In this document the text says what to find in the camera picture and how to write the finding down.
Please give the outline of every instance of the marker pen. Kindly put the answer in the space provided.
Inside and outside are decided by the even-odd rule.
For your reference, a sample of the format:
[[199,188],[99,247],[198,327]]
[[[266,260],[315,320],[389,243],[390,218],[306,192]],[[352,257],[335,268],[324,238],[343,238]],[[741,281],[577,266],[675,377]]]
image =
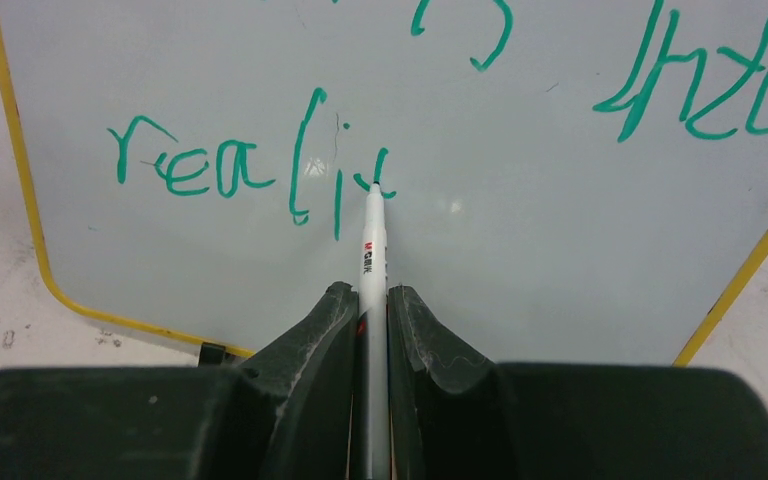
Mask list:
[[390,394],[387,388],[387,231],[384,197],[373,183],[366,197],[361,249],[357,371],[352,406],[352,479],[390,478]]

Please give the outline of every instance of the yellow whiteboard frame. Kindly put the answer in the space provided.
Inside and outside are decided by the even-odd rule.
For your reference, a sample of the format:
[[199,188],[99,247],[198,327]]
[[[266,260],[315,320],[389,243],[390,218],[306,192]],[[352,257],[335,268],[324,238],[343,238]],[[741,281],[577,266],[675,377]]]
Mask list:
[[[39,210],[37,207],[36,195],[34,193],[34,182],[31,177],[31,167],[28,163],[27,152],[25,151],[25,140],[22,134],[22,125],[19,120],[19,108],[16,105],[16,96],[13,91],[13,82],[10,79],[10,68],[7,63],[7,53],[4,49],[4,39],[1,35],[0,24],[0,90],[1,98],[4,102],[4,113],[7,117],[7,126],[10,130],[10,140],[13,143],[13,153],[16,157],[16,166],[19,169],[19,180],[22,184],[22,194],[25,197],[25,207],[28,212],[28,222],[31,225],[31,236],[33,237],[34,246],[37,251],[37,259],[39,261],[40,276],[42,277],[45,286],[51,292],[54,297],[59,300],[63,305],[66,305],[75,312],[88,317],[104,320],[123,327],[134,328],[142,330],[148,333],[154,333],[162,335],[164,337],[180,340],[187,343],[201,344],[203,342],[219,343],[216,340],[204,339],[188,333],[178,332],[156,325],[132,320],[130,318],[120,317],[107,312],[101,312],[93,310],[92,308],[80,305],[72,301],[67,297],[57,283],[54,281],[54,277],[51,274],[51,266],[48,262],[48,252],[45,249],[45,236],[42,231],[42,223],[39,218]],[[743,265],[729,282],[726,289],[717,299],[713,308],[708,312],[705,319],[696,332],[687,341],[687,344],[679,353],[674,365],[686,366],[690,363],[690,360],[699,351],[699,348],[705,343],[705,340],[711,335],[711,332],[723,318],[726,311],[734,303],[737,296],[743,291],[743,288],[749,283],[749,279],[755,274],[758,268],[763,263],[764,259],[768,255],[768,229],[761,237],[761,240],[749,254],[749,258],[743,262]],[[226,345],[228,351],[235,355],[249,357],[254,354],[252,350],[236,347],[233,345]]]

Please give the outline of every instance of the whiteboard surface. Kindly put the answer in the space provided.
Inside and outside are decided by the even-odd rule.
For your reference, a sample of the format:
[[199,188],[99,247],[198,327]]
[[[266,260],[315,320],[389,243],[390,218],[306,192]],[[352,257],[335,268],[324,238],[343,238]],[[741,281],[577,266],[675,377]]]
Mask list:
[[[455,333],[494,359],[671,362],[768,227],[768,44],[747,66],[768,1],[661,7],[611,104],[651,1],[0,0],[53,278],[97,311],[262,348],[357,284],[354,175],[386,148],[391,283]],[[697,57],[659,70],[673,9],[667,53]],[[163,131],[137,120],[125,164],[108,129],[141,115]],[[256,145],[254,187],[238,170],[230,195],[226,143],[223,196],[228,140]]]

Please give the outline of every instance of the whiteboard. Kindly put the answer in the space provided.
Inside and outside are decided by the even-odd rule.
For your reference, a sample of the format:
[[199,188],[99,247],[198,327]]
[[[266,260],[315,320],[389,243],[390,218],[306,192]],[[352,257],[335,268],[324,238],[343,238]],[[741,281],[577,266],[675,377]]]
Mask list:
[[669,363],[768,228],[768,0],[0,0],[0,27],[42,269],[102,318],[262,348],[356,283],[378,178],[391,283],[482,353]]

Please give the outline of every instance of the handwritten word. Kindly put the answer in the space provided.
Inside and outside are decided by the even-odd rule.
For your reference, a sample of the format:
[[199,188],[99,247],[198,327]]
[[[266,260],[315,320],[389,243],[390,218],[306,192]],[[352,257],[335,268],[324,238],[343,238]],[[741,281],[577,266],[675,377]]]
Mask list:
[[[289,211],[293,218],[293,224],[302,226],[306,224],[310,219],[310,210],[301,210],[297,207],[298,200],[298,180],[299,169],[301,160],[302,146],[304,145],[305,135],[307,132],[307,125],[313,118],[317,105],[325,103],[328,98],[328,94],[324,89],[317,87],[313,90],[308,108],[305,112],[304,118],[299,124],[299,131],[296,136],[296,144],[293,149],[293,165],[292,165],[292,177],[290,179],[290,195],[289,195]],[[169,132],[168,129],[163,127],[160,123],[151,119],[146,115],[137,115],[128,124],[128,128],[124,134],[119,134],[112,128],[108,128],[107,131],[113,135],[116,139],[119,157],[116,162],[116,178],[119,184],[124,184],[127,179],[128,162],[129,162],[129,147],[131,140],[133,139],[137,127],[145,124],[147,127],[151,127],[155,131],[162,133],[164,136],[172,140],[175,144],[178,144],[178,138]],[[348,130],[351,125],[348,122],[342,124],[345,130]],[[257,145],[251,142],[244,142],[241,140],[230,139],[222,142],[216,149],[215,156],[215,169],[216,169],[216,190],[223,198],[232,198],[240,188],[240,179],[242,179],[243,185],[249,188],[261,189],[267,188],[275,183],[276,179],[268,180],[254,180],[249,174],[249,161],[250,152],[257,149]],[[229,151],[233,151],[234,164],[231,169],[230,182],[225,177],[226,169],[223,168],[224,162],[229,157]],[[381,171],[384,167],[384,160],[387,156],[388,150],[381,148],[378,152],[378,157],[375,161],[375,170],[373,174],[373,181],[381,181]],[[210,169],[210,162],[208,161],[208,152],[204,148],[194,148],[186,150],[181,153],[169,157],[169,152],[163,151],[154,162],[142,162],[149,163],[154,167],[154,171],[157,176],[163,180],[166,190],[179,197],[190,197],[196,195],[203,195],[210,191],[209,185],[193,186],[193,182],[199,177],[205,174]],[[198,167],[192,173],[177,173],[181,170],[184,162],[192,163],[193,161],[200,161]],[[355,183],[362,189],[369,191],[369,185],[363,180],[363,177],[357,173],[354,175]],[[343,195],[343,171],[337,170],[336,182],[334,188],[334,239],[340,240],[340,223],[341,223],[341,211],[342,211],[342,195]],[[384,193],[384,198],[390,199],[396,196],[396,192]]]
[[[428,4],[431,0],[419,0],[419,4],[416,6],[416,11],[413,14],[413,21],[411,22],[411,35],[418,37],[425,32],[425,27],[422,26],[422,18],[425,16],[425,9],[428,8]],[[496,58],[502,54],[505,50],[505,45],[508,43],[508,38],[511,36],[511,30],[514,28],[514,14],[511,12],[511,7],[508,6],[505,0],[493,0],[493,3],[502,11],[502,15],[505,17],[505,26],[502,29],[502,35],[499,37],[499,41],[496,43],[496,48],[490,52],[490,55],[481,62],[475,57],[470,57],[469,63],[478,70],[483,72],[493,65]]]
[[691,114],[696,92],[699,89],[699,84],[701,83],[702,76],[705,73],[705,67],[708,61],[708,51],[704,48],[697,48],[686,55],[670,53],[670,47],[672,46],[673,37],[675,36],[675,31],[678,28],[678,22],[680,19],[680,13],[678,10],[670,10],[669,23],[667,25],[666,33],[664,34],[664,40],[661,42],[661,48],[658,51],[657,60],[655,61],[655,65],[652,67],[652,70],[649,71],[649,74],[643,83],[643,87],[640,89],[640,92],[632,95],[631,99],[625,101],[624,103],[619,103],[620,100],[629,93],[632,86],[637,81],[641,66],[643,64],[643,59],[649,50],[649,44],[652,41],[652,36],[658,23],[658,19],[661,15],[663,6],[664,0],[655,0],[655,3],[652,7],[652,12],[650,13],[649,20],[646,24],[643,40],[640,43],[640,49],[637,52],[637,58],[634,60],[634,65],[631,68],[631,73],[629,74],[625,85],[611,98],[593,106],[593,110],[603,113],[618,112],[626,109],[629,110],[625,124],[623,125],[622,131],[617,138],[617,142],[622,143],[628,140],[629,137],[634,134],[638,125],[643,120],[643,115],[646,113],[646,107],[648,106],[649,100],[652,97],[652,92],[658,83],[661,71],[666,65],[669,65],[670,63],[696,62],[696,69],[693,74],[693,79],[691,80],[688,87],[687,96],[684,99],[684,103],[678,118],[680,122],[684,122],[685,129],[692,136],[704,140],[722,140],[737,133],[737,128],[731,128],[724,132],[703,132],[696,127],[696,122],[714,111],[728,99],[736,95],[746,85],[746,83],[753,75],[766,70],[767,72],[764,75],[764,79],[762,80],[760,87],[758,88],[758,91],[755,95],[755,101],[752,104],[752,108],[746,119],[745,128],[746,131],[752,135],[768,134],[768,127],[759,128],[756,126],[758,112],[761,110],[764,98],[766,97],[768,90],[768,68],[761,65],[761,60],[763,59],[768,46],[768,17],[764,25],[763,32],[761,33],[761,39],[758,43],[758,48],[756,49],[755,55],[751,60],[744,55],[737,53],[733,48],[727,46],[723,46],[717,49],[718,54],[723,55],[726,58],[740,64],[745,68],[745,71],[728,90],[723,92],[708,105],[700,108],[696,113]]

